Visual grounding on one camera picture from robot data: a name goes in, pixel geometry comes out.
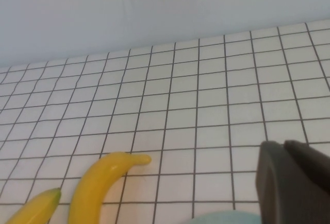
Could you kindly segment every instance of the white tile surface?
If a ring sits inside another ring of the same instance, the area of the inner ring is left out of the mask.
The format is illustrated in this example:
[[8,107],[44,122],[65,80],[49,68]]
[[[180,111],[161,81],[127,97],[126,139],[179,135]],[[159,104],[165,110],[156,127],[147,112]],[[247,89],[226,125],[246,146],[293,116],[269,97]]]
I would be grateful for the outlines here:
[[[259,213],[255,170],[266,134],[330,154],[329,24],[308,23],[312,41],[296,24],[279,28],[282,45],[267,28],[252,40],[240,32],[225,43],[177,42],[175,53],[169,43],[0,69],[0,223],[62,184],[69,204],[89,166],[114,151],[152,162],[114,184],[101,223],[118,213],[118,224],[179,224],[191,218],[193,197],[202,201],[195,216],[231,210],[231,201]],[[50,223],[65,223],[68,211],[60,205]]]

